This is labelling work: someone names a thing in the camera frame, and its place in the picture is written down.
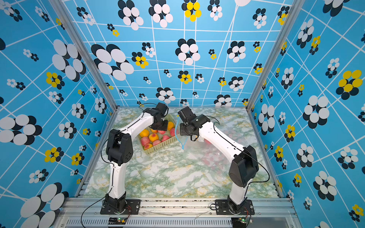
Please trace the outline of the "clear zip-top bag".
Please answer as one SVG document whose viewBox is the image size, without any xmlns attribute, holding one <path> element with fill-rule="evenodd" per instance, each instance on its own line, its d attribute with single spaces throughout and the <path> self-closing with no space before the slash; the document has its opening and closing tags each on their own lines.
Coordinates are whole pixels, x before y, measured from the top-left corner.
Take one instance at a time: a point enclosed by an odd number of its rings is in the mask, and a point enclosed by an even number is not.
<svg viewBox="0 0 365 228">
<path fill-rule="evenodd" d="M 225 158 L 225 156 L 218 149 L 216 149 L 213 145 L 207 145 L 203 139 L 199 139 L 195 142 L 192 142 L 190 140 L 189 136 L 181 136 L 181 137 L 187 139 L 187 148 L 188 149 L 193 149 L 196 152 L 201 154 L 202 162 L 207 163 L 210 167 L 213 167 L 214 166 L 213 161 L 218 160 L 219 164 L 216 166 L 229 171 L 230 163 Z"/>
</svg>

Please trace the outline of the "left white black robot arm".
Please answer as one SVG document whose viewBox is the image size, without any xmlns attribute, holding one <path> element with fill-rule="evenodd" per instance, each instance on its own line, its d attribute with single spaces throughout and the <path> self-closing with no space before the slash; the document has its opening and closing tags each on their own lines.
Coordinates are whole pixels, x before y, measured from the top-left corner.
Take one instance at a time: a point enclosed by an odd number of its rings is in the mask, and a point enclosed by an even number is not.
<svg viewBox="0 0 365 228">
<path fill-rule="evenodd" d="M 103 207 L 112 213 L 120 214 L 127 209 L 125 175 L 127 164 L 133 157 L 133 140 L 147 127 L 166 131 L 168 106 L 158 103 L 153 108 L 146 108 L 142 114 L 130 124 L 109 132 L 106 155 L 110 164 L 109 190 L 105 196 Z"/>
</svg>

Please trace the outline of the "pale green plastic basket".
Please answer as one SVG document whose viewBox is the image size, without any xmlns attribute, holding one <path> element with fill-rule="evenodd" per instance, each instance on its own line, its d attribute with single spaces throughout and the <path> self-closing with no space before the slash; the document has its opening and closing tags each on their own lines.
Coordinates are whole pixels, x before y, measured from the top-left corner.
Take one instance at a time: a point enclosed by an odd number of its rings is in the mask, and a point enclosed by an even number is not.
<svg viewBox="0 0 365 228">
<path fill-rule="evenodd" d="M 158 140 L 156 140 L 154 142 L 150 142 L 149 144 L 146 144 L 143 147 L 140 142 L 141 137 L 139 134 L 137 135 L 137 138 L 139 139 L 139 145 L 141 146 L 141 148 L 143 149 L 143 151 L 146 154 L 151 154 L 153 152 L 157 152 L 157 151 L 169 146 L 173 142 L 177 141 L 176 135 L 179 134 L 179 131 L 176 130 L 176 126 L 177 126 L 176 120 L 174 119 L 174 117 L 171 114 L 168 114 L 167 117 L 165 118 L 165 120 L 174 122 L 175 128 L 173 128 L 171 131 L 152 130 L 150 127 L 145 128 L 150 132 L 150 134 L 152 134 L 152 133 L 158 134 L 159 135 Z"/>
</svg>

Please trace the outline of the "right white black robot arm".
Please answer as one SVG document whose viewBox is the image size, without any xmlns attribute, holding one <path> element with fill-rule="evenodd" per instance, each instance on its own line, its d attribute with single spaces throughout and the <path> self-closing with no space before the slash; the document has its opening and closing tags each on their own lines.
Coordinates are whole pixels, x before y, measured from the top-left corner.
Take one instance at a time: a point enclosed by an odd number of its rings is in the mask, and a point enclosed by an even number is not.
<svg viewBox="0 0 365 228">
<path fill-rule="evenodd" d="M 229 138 L 209 117 L 197 116 L 187 106 L 181 109 L 178 115 L 182 121 L 181 136 L 189 136 L 192 142 L 199 139 L 210 142 L 230 163 L 228 175 L 232 181 L 232 189 L 227 197 L 227 204 L 232 214 L 240 214 L 244 209 L 248 187 L 259 171 L 255 149 Z"/>
</svg>

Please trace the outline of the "pink red peach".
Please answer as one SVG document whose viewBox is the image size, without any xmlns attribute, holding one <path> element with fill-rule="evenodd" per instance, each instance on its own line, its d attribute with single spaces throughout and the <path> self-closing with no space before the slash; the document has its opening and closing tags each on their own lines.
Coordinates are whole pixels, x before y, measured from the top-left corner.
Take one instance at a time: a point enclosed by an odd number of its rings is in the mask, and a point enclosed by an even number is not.
<svg viewBox="0 0 365 228">
<path fill-rule="evenodd" d="M 204 139 L 204 142 L 207 144 L 207 145 L 212 145 L 212 143 L 210 141 L 208 141 L 207 139 Z"/>
</svg>

